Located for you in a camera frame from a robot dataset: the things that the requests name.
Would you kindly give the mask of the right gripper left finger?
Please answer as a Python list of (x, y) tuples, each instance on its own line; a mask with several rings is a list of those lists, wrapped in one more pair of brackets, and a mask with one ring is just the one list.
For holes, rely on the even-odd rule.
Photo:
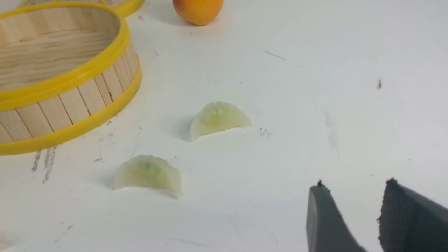
[(318, 181), (309, 188), (306, 232), (309, 252), (364, 252), (347, 227), (331, 191)]

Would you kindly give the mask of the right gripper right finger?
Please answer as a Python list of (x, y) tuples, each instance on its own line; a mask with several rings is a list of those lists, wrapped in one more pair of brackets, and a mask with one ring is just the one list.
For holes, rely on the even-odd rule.
[(431, 199), (387, 180), (379, 221), (384, 252), (446, 252), (448, 210)]

